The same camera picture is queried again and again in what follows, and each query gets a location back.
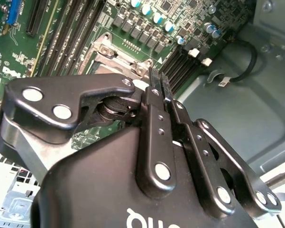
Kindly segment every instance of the electrolytic capacitor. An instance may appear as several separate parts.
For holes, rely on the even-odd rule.
[[[149,15],[151,12],[151,7],[149,4],[143,4],[142,8],[141,8],[142,14],[143,15]]]
[[[155,24],[159,24],[161,22],[161,20],[162,20],[161,14],[158,13],[158,12],[154,13],[154,15],[153,15],[153,22]]]
[[[214,39],[217,39],[218,37],[220,37],[220,31],[219,30],[217,30],[217,29],[215,29],[213,32],[212,32],[212,37],[214,38]]]
[[[131,0],[131,5],[132,5],[132,7],[136,8],[140,5],[140,1],[139,0]]]
[[[176,36],[176,42],[179,45],[184,44],[184,38],[181,36]]]
[[[215,26],[213,26],[211,23],[207,22],[203,26],[204,31],[211,34],[215,30]]]
[[[167,32],[171,32],[171,31],[173,31],[173,29],[174,29],[174,25],[172,24],[172,22],[167,21],[167,22],[165,23],[165,30],[166,30]]]

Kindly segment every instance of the gray metal panel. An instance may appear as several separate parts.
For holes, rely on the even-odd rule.
[[[285,46],[285,0],[257,0],[254,25],[268,32],[272,41]]]
[[[205,85],[206,78],[200,76],[180,101],[192,120],[208,120],[256,173],[263,174],[285,162],[285,50],[273,47],[261,53],[267,43],[250,26],[241,37],[259,51],[251,76],[225,88],[215,81]],[[229,45],[211,69],[223,68],[226,76],[245,70],[250,54],[235,47]]]

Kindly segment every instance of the pcie slot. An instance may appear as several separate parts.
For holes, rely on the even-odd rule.
[[[87,27],[86,21],[89,19],[89,12],[93,9],[93,1],[89,1],[89,5],[84,9],[83,13],[81,13],[80,17],[78,18],[78,25],[74,32],[72,32],[73,36],[70,38],[71,42],[68,43],[62,59],[60,60],[60,64],[56,69],[57,74],[61,74],[62,70],[65,68],[67,60],[72,53],[76,43],[80,39],[80,36],[85,31]]]
[[[77,13],[80,11],[82,4],[86,4],[86,0],[73,0],[71,5],[71,14],[67,17],[66,23],[60,30],[59,37],[56,41],[52,56],[48,61],[49,66],[46,75],[52,76],[55,68],[60,62],[60,57],[63,55],[63,49],[69,40],[69,36],[73,30],[73,23]]]
[[[63,19],[66,18],[66,16],[68,15],[68,13],[71,9],[72,3],[73,3],[73,0],[64,1],[64,3],[63,3],[59,18],[56,22],[58,27],[55,29],[55,32],[50,39],[51,40],[50,45],[48,46],[48,48],[46,49],[46,52],[44,54],[45,57],[40,61],[37,76],[43,76],[44,72],[46,71],[46,66],[49,63],[49,59],[51,58],[53,49],[57,43],[56,41],[57,41],[58,36],[60,34],[60,31],[64,25]]]
[[[38,33],[46,5],[47,1],[34,1],[28,17],[28,24],[26,29],[28,35],[34,37]]]
[[[106,3],[106,0],[95,1],[95,7],[93,7],[93,10],[90,12],[90,17],[89,17],[90,20],[89,20],[88,26],[86,27],[82,36],[80,37],[80,43],[78,44],[78,46],[75,46],[75,54],[72,57],[72,60],[69,64],[66,74],[70,74],[74,70],[76,66],[76,62],[79,59],[81,52],[91,35],[91,31],[93,31],[94,29],[94,26],[105,6],[105,3]]]

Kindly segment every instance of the screw hole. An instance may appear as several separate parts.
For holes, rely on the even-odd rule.
[[[204,154],[205,156],[209,156],[209,152],[206,151],[206,150],[203,150],[203,154]]]
[[[165,134],[165,131],[160,128],[160,129],[158,130],[158,133],[159,133],[160,135],[164,135],[164,134]]]

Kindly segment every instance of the black metal arm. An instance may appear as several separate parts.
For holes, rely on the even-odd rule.
[[[135,211],[134,206],[152,211],[151,220],[174,218],[170,228],[256,227],[251,217],[279,213],[280,201],[270,188],[206,120],[192,123],[171,94],[166,76],[156,70],[145,92],[119,74],[10,82],[0,114],[0,151],[42,183],[33,224],[129,228],[127,214],[118,210]],[[130,127],[71,150],[74,133],[115,120]],[[96,208],[95,216],[87,213]],[[192,218],[201,221],[195,226]]]

